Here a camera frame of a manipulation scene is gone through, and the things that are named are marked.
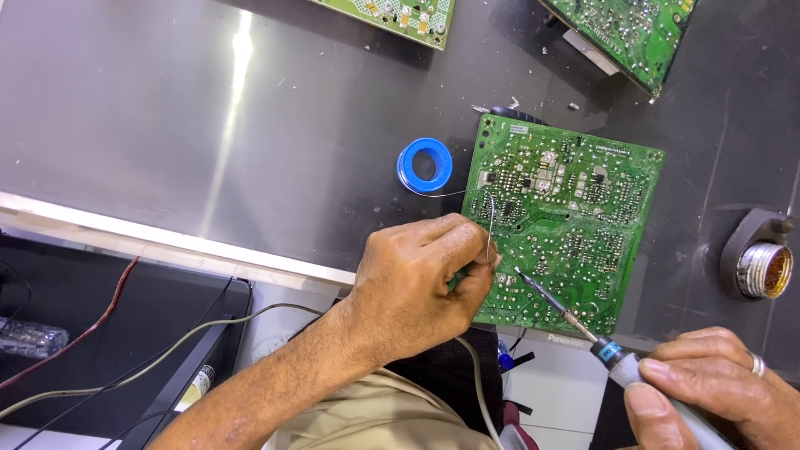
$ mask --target beige shirt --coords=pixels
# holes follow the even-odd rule
[[[496,450],[438,397],[386,369],[328,396],[275,434],[275,447],[289,450]]]

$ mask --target red wire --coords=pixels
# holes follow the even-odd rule
[[[34,370],[40,368],[41,366],[47,364],[48,362],[50,362],[52,360],[55,360],[56,358],[61,356],[64,352],[66,352],[67,350],[71,349],[72,347],[77,345],[79,342],[84,340],[92,331],[94,331],[95,328],[99,327],[100,323],[103,323],[103,321],[108,318],[109,314],[111,314],[111,312],[117,306],[117,302],[119,301],[119,295],[122,294],[122,286],[125,285],[125,280],[128,278],[128,274],[130,273],[130,269],[134,268],[134,266],[136,265],[136,263],[138,261],[139,261],[139,257],[138,256],[135,257],[132,261],[130,261],[130,264],[128,264],[128,267],[122,273],[122,276],[119,277],[119,281],[117,282],[117,289],[114,291],[114,298],[111,299],[111,304],[108,305],[108,308],[106,308],[106,312],[103,313],[103,315],[100,317],[100,319],[98,319],[98,321],[94,323],[94,325],[89,327],[88,330],[84,331],[83,334],[78,336],[78,338],[76,340],[74,340],[74,341],[70,342],[69,344],[67,344],[66,347],[64,347],[61,350],[55,352],[53,355],[48,356],[44,360],[41,360],[38,363],[30,366],[29,368],[23,370],[22,372],[19,372],[17,375],[12,376],[8,380],[3,381],[2,383],[0,383],[0,389],[3,389],[5,387],[7,387],[8,385],[12,384],[14,381],[17,381],[20,378],[22,378],[23,376],[28,375],[29,373],[31,373]]]

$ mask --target blue label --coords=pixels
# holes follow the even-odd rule
[[[600,359],[607,362],[611,358],[611,356],[616,355],[617,352],[621,350],[622,347],[618,346],[617,343],[612,340],[611,342],[608,343],[608,345],[603,347],[602,350],[600,351],[599,353]]]

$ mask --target green circuit board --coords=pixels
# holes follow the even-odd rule
[[[697,0],[540,0],[654,98]]]
[[[590,330],[614,332],[663,159],[648,147],[483,115],[462,214],[491,228],[503,260],[475,321],[573,331],[515,276],[519,266]]]
[[[455,0],[312,0],[412,41],[444,50]]]

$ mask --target black work table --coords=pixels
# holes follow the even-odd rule
[[[800,283],[734,302],[714,259],[750,208],[798,207],[800,10],[699,2],[652,105],[542,18],[534,0],[458,0],[438,52],[301,0],[6,0],[0,191],[355,271],[372,231],[460,210],[402,187],[399,152],[443,141],[459,191],[470,104],[514,96],[552,126],[666,152],[618,331],[730,327],[797,379]]]

